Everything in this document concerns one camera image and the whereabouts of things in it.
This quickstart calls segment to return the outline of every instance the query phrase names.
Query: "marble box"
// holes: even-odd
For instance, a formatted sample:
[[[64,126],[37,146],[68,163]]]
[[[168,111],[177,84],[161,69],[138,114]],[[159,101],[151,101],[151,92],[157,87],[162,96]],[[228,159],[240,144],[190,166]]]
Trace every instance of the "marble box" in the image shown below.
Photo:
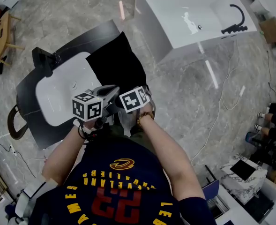
[[[242,165],[244,164],[244,167],[239,168],[240,176],[245,176],[246,173],[250,172],[249,175],[247,175],[247,177],[249,177],[246,180],[245,178],[242,179],[231,170],[237,162]],[[221,177],[223,185],[244,205],[261,189],[267,175],[267,170],[240,154],[235,155],[227,164],[223,165],[221,171],[223,173],[223,176]]]

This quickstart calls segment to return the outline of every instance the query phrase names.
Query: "beaded bracelet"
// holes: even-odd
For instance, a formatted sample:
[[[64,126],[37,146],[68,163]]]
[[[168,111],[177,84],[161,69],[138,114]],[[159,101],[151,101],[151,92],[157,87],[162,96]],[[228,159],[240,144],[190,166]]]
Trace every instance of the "beaded bracelet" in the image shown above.
[[[152,112],[144,112],[144,113],[142,113],[142,114],[140,114],[140,116],[138,117],[138,119],[137,119],[137,124],[139,125],[139,126],[141,126],[141,118],[142,117],[144,117],[144,116],[147,116],[147,115],[149,115],[152,119],[154,119],[154,116],[153,116],[153,113]]]

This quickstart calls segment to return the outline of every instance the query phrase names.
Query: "white wire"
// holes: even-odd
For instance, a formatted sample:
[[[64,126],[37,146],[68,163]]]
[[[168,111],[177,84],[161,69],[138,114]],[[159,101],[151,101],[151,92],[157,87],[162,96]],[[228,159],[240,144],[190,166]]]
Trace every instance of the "white wire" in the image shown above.
[[[231,60],[232,60],[232,58],[233,58],[233,56],[234,56],[234,54],[233,54],[232,57],[231,57],[231,59],[230,59],[229,62],[228,62],[228,72],[227,72],[227,76],[226,76],[226,78],[225,78],[225,80],[224,80],[224,82],[223,82],[223,85],[222,85],[221,97],[220,97],[220,99],[219,99],[218,115],[217,115],[217,117],[216,117],[216,119],[215,119],[215,121],[214,121],[214,123],[213,123],[213,126],[211,127],[211,129],[210,129],[210,131],[209,131],[209,135],[208,135],[208,137],[207,137],[207,140],[205,141],[205,144],[204,144],[203,147],[198,151],[198,153],[194,156],[194,158],[191,160],[191,163],[193,163],[194,159],[198,156],[198,154],[201,153],[201,151],[202,151],[202,150],[205,148],[205,146],[207,145],[208,140],[209,140],[209,136],[211,135],[211,132],[212,132],[212,130],[213,130],[213,127],[214,127],[214,125],[216,124],[216,122],[217,122],[217,120],[218,120],[218,117],[219,117],[219,114],[220,114],[220,101],[222,100],[225,82],[227,81],[227,79],[229,78],[229,76],[231,75],[231,73],[232,73],[233,71],[235,71],[235,70],[239,67],[240,55],[239,55],[238,42],[236,42],[236,43],[237,43],[238,58],[239,58],[239,60],[238,60],[238,65],[237,65],[236,68],[234,68],[232,71],[230,71]],[[222,100],[222,103],[224,104],[224,106],[226,107],[227,110],[231,111],[232,109],[234,109],[234,108],[237,106],[239,100],[240,100],[240,96],[239,96],[239,98],[238,98],[238,101],[237,101],[236,104],[234,105],[234,107],[231,108],[231,109],[228,109],[228,108],[226,107],[226,105],[223,103],[223,100]]]
[[[24,159],[28,159],[28,160],[46,160],[47,158],[27,158],[27,157],[24,157]]]
[[[234,108],[238,105],[239,100],[240,100],[240,96],[238,97],[238,100],[237,100],[236,104],[235,104],[232,108],[228,108],[228,107],[225,105],[223,99],[222,99],[222,103],[223,103],[224,107],[225,107],[228,111],[231,111],[232,109],[234,109]]]
[[[25,180],[25,175],[24,175],[24,173],[21,172],[21,170],[20,170],[19,167],[18,167],[17,159],[15,158],[15,156],[14,156],[14,160],[15,160],[16,168],[19,170],[19,172],[20,172],[21,175],[23,176],[23,181],[25,181],[25,182],[27,183],[27,181]]]
[[[28,160],[47,160],[47,158],[28,158],[28,157],[25,157],[24,159],[28,159]]]

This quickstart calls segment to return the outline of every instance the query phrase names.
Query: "black faucet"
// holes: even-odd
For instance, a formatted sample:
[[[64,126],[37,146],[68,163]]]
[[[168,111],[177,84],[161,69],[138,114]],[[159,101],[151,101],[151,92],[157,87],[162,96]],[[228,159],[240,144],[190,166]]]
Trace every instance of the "black faucet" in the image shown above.
[[[230,27],[228,27],[228,28],[226,28],[224,30],[221,30],[222,34],[224,34],[226,32],[228,32],[229,34],[231,34],[231,32],[240,32],[240,31],[248,30],[247,26],[242,26],[243,23],[245,22],[245,16],[244,16],[244,13],[243,13],[242,9],[239,6],[235,5],[235,4],[230,4],[230,6],[237,8],[241,12],[241,14],[242,14],[242,22],[240,22],[239,24],[234,24],[234,25],[232,25],[232,26],[230,26]]]
[[[53,70],[58,64],[58,57],[41,48],[34,48],[31,51],[34,60],[35,68],[42,68],[44,70],[45,77],[51,77]]]

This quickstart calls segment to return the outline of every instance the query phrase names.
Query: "fiducial marker cube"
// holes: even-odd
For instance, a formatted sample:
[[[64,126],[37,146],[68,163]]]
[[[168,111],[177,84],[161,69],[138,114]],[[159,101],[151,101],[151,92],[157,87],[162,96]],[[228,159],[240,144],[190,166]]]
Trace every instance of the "fiducial marker cube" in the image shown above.
[[[144,107],[150,101],[143,87],[130,90],[129,92],[121,94],[119,97],[127,113]]]
[[[82,121],[102,117],[103,99],[86,92],[72,97],[73,115]]]

